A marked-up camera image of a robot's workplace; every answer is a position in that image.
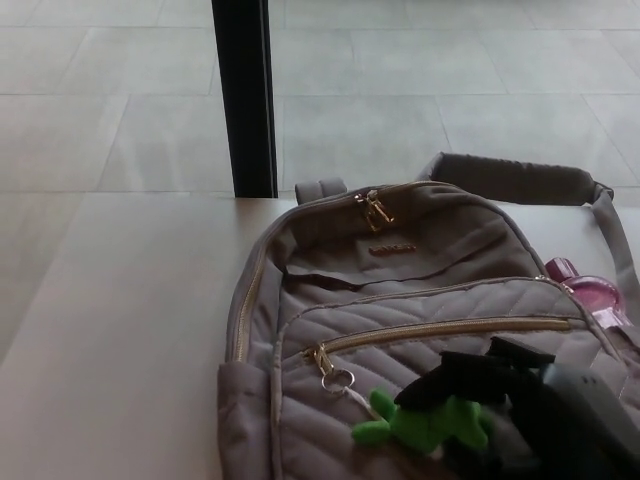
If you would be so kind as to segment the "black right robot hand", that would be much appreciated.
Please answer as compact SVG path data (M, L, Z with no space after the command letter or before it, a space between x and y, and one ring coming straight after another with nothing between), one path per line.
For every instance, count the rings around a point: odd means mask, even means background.
M445 351L441 363L395 398L404 411L432 413L449 399L509 402L509 417L551 479L619 479L626 413L592 371L494 337L484 355Z

